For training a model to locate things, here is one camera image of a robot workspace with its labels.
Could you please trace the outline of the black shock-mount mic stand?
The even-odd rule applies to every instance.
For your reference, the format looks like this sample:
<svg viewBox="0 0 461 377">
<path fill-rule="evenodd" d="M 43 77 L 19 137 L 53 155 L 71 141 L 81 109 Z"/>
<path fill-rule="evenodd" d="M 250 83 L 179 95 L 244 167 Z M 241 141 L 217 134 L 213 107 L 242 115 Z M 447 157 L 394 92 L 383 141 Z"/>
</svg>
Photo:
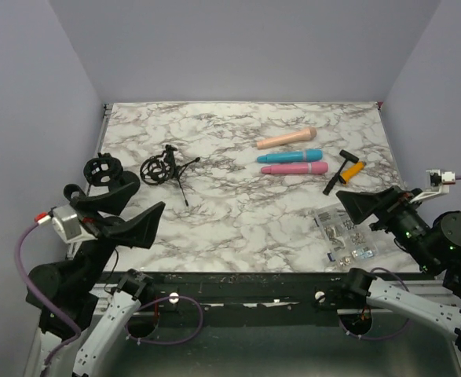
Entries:
<svg viewBox="0 0 461 377">
<path fill-rule="evenodd" d="M 139 177 L 123 169 L 121 161 L 110 153 L 99 153 L 90 159 L 83 168 L 83 174 L 89 185 L 107 187 L 110 191 L 127 185 L 137 191 L 140 187 Z"/>
</svg>

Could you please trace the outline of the black tripod mic stand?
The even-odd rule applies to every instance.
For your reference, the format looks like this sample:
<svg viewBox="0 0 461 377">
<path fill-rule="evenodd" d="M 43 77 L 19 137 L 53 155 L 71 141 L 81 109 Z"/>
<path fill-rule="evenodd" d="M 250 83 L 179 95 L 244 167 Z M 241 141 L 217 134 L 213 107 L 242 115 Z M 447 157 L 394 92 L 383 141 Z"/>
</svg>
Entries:
<svg viewBox="0 0 461 377">
<path fill-rule="evenodd" d="M 146 159 L 140 167 L 140 179 L 148 186 L 159 186 L 164 183 L 175 180 L 178 184 L 181 194 L 183 195 L 185 206 L 188 206 L 188 200 L 181 184 L 181 176 L 186 169 L 200 161 L 200 157 L 182 164 L 177 165 L 174 153 L 178 149 L 173 145 L 165 145 L 164 150 L 155 156 Z"/>
</svg>

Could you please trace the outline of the pink microphone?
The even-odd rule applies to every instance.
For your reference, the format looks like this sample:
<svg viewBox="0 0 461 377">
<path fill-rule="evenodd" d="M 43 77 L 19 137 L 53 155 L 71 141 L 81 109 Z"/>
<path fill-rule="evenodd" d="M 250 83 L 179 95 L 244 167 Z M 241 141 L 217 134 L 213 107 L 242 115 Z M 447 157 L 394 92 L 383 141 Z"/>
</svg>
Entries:
<svg viewBox="0 0 461 377">
<path fill-rule="evenodd" d="M 328 172 L 328 164 L 323 161 L 304 163 L 276 164 L 261 168 L 262 174 L 289 175 L 289 174 L 325 174 Z"/>
</svg>

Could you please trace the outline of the black clip mic stand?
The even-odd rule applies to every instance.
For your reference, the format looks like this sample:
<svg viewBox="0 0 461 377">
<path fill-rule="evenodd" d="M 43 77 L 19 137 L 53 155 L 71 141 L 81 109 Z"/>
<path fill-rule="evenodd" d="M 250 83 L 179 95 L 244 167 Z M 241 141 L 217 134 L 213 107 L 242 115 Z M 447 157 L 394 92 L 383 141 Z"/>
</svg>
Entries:
<svg viewBox="0 0 461 377">
<path fill-rule="evenodd" d="M 69 203 L 75 203 L 79 199 L 85 198 L 86 194 L 77 184 L 68 184 L 64 186 L 64 197 Z"/>
</svg>

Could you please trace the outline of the blue microphone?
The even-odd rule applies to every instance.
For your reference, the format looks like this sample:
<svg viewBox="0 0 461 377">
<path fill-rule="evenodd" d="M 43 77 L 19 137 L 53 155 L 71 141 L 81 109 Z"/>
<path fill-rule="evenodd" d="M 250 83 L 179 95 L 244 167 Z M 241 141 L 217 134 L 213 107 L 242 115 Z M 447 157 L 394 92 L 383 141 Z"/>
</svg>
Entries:
<svg viewBox="0 0 461 377">
<path fill-rule="evenodd" d="M 316 162 L 323 158 L 323 152 L 319 149 L 305 149 L 294 152 L 269 153 L 257 158 L 258 163 L 300 163 Z"/>
</svg>

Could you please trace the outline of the beige microphone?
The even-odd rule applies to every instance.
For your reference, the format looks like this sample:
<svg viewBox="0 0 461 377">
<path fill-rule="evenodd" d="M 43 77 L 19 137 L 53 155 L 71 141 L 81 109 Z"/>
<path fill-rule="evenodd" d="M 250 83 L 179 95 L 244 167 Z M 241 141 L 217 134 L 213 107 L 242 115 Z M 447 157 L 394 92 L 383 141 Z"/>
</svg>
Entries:
<svg viewBox="0 0 461 377">
<path fill-rule="evenodd" d="M 317 135 L 315 127 L 307 127 L 305 129 L 295 131 L 277 137 L 270 137 L 256 143 L 258 149 L 273 148 L 281 145 L 288 145 L 299 141 L 310 141 Z"/>
</svg>

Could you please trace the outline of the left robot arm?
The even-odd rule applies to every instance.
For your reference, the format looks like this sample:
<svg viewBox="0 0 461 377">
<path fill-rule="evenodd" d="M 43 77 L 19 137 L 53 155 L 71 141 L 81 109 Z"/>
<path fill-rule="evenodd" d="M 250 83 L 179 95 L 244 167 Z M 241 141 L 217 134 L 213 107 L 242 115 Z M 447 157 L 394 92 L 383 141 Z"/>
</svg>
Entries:
<svg viewBox="0 0 461 377">
<path fill-rule="evenodd" d="M 36 225 L 50 221 L 65 243 L 79 245 L 71 260 L 38 265 L 29 273 L 20 271 L 27 285 L 27 302 L 41 310 L 39 330 L 58 341 L 43 357 L 42 376 L 54 374 L 57 354 L 69 350 L 90 326 L 97 305 L 90 291 L 115 249 L 153 245 L 166 206 L 163 201 L 129 221 L 120 217 L 138 189 L 138 182 L 131 181 L 88 196 L 78 185 L 68 184 L 64 187 L 68 205 L 54 207 L 36 220 Z"/>
</svg>

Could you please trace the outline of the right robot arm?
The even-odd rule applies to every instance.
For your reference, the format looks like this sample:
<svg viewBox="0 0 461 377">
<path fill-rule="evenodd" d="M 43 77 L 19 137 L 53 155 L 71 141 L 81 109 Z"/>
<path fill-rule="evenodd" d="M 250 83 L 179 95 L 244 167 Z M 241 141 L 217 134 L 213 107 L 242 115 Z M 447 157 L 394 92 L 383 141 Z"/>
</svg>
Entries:
<svg viewBox="0 0 461 377">
<path fill-rule="evenodd" d="M 443 275 L 443 287 L 461 298 L 461 211 L 445 212 L 428 225 L 417 212 L 423 193 L 419 188 L 405 191 L 393 186 L 376 193 L 340 190 L 336 196 L 354 224 L 376 216 L 371 230 L 392 234 L 422 273 Z M 461 309 L 398 289 L 358 268 L 349 270 L 340 291 L 346 306 L 389 309 L 435 329 L 461 352 Z"/>
</svg>

